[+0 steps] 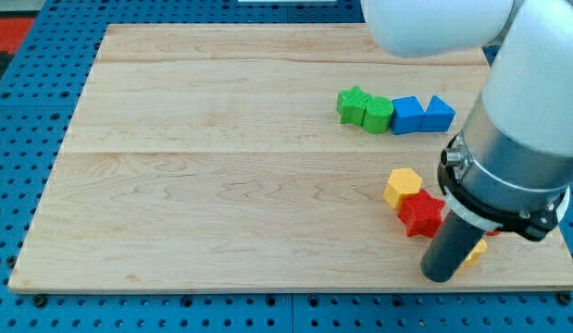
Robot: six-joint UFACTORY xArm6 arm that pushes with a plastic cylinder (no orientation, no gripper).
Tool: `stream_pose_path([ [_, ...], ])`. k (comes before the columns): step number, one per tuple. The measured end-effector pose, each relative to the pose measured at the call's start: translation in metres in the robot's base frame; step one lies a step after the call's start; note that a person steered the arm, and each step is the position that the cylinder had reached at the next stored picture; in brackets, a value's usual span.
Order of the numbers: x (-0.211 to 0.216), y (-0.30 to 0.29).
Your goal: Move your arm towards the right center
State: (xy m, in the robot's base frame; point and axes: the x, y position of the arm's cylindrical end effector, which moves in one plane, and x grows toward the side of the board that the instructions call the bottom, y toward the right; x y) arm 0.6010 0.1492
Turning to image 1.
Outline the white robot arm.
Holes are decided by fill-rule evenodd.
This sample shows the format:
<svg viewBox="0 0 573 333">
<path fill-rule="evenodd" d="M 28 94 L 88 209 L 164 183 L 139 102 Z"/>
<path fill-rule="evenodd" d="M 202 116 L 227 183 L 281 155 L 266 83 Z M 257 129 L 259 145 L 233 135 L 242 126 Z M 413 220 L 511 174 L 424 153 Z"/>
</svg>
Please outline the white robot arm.
<svg viewBox="0 0 573 333">
<path fill-rule="evenodd" d="M 394 56 L 499 45 L 462 129 L 442 150 L 442 230 L 542 240 L 573 182 L 573 1 L 381 0 L 361 10 L 376 44 Z"/>
</svg>

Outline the red block under arm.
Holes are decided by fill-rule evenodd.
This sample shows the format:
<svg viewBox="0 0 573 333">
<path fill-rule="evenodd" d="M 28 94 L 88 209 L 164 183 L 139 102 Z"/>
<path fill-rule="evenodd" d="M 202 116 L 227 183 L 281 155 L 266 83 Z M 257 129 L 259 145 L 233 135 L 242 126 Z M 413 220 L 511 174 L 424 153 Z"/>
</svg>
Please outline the red block under arm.
<svg viewBox="0 0 573 333">
<path fill-rule="evenodd" d="M 486 236 L 490 236 L 490 237 L 498 236 L 500 234 L 501 234 L 500 230 L 493 230 L 493 231 L 486 232 Z"/>
</svg>

